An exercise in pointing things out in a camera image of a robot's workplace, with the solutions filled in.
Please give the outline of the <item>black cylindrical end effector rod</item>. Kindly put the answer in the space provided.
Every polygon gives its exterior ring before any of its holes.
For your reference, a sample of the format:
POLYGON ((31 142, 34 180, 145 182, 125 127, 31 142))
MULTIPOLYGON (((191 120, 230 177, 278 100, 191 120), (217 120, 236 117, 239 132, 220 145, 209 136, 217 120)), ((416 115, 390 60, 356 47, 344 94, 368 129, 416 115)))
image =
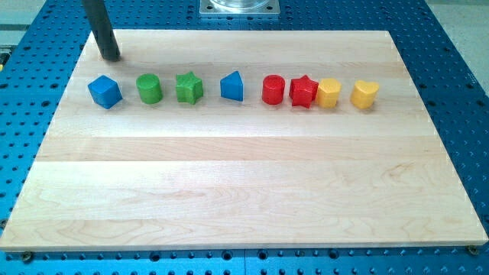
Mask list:
POLYGON ((120 50, 103 0, 82 0, 86 16, 104 60, 119 61, 120 50))

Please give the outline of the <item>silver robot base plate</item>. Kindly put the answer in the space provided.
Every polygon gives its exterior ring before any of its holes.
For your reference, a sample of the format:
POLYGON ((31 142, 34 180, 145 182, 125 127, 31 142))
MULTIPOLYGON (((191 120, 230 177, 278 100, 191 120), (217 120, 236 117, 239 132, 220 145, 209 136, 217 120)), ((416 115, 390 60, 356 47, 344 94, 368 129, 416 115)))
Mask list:
POLYGON ((201 15, 278 15, 279 0, 200 0, 201 15))

